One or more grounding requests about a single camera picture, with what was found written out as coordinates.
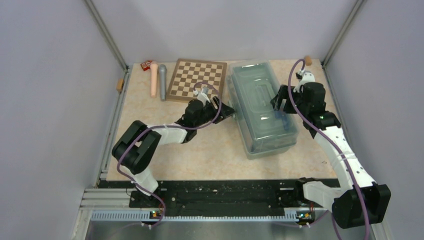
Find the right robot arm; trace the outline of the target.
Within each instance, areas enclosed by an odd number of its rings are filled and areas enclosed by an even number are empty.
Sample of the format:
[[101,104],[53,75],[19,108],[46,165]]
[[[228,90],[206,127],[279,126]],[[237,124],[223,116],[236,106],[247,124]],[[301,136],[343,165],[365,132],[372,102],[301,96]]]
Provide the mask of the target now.
[[314,202],[330,211],[342,229],[379,224],[384,220],[391,191],[378,184],[364,169],[347,143],[341,123],[326,110],[326,90],[308,82],[299,88],[282,84],[270,101],[275,110],[298,114],[303,126],[321,146],[336,173],[339,187],[329,187],[315,178],[295,183],[293,200],[299,206]]

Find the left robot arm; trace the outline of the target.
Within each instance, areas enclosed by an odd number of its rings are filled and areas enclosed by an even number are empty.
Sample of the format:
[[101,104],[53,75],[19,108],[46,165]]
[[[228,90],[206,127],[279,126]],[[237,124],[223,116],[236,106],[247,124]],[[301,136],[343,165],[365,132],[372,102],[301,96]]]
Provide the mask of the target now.
[[141,200],[149,207],[160,202],[158,181],[149,164],[158,146],[185,144],[199,129],[233,116],[235,109],[222,103],[218,97],[212,101],[191,100],[184,114],[173,124],[148,126],[135,120],[116,142],[111,155],[117,160],[116,169],[130,179],[142,193]]

